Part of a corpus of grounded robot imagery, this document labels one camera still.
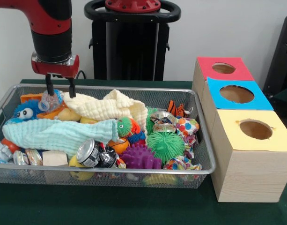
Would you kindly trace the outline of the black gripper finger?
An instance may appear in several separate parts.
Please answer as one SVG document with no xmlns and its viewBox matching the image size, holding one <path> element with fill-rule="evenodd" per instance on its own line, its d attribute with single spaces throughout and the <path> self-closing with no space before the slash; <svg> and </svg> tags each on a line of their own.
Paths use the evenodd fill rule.
<svg viewBox="0 0 287 225">
<path fill-rule="evenodd" d="M 54 95 L 54 87 L 53 87 L 53 84 L 52 84 L 52 81 L 51 81 L 51 74 L 48 73 L 46 76 L 45 76 L 45 82 L 46 82 L 46 87 L 47 87 L 47 92 L 50 96 L 53 96 Z"/>
<path fill-rule="evenodd" d="M 75 98 L 76 92 L 75 92 L 74 78 L 68 78 L 68 81 L 70 83 L 70 85 L 69 85 L 69 96 L 70 96 L 70 98 Z"/>
</svg>

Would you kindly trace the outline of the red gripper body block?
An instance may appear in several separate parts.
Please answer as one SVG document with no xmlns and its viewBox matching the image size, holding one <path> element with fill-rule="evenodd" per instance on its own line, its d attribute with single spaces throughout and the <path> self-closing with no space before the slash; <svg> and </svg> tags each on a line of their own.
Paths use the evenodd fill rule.
<svg viewBox="0 0 287 225">
<path fill-rule="evenodd" d="M 75 78 L 80 65 L 78 55 L 71 55 L 68 60 L 57 63 L 48 63 L 41 61 L 36 52 L 31 56 L 32 69 L 36 74 L 57 75 L 64 78 Z"/>
</svg>

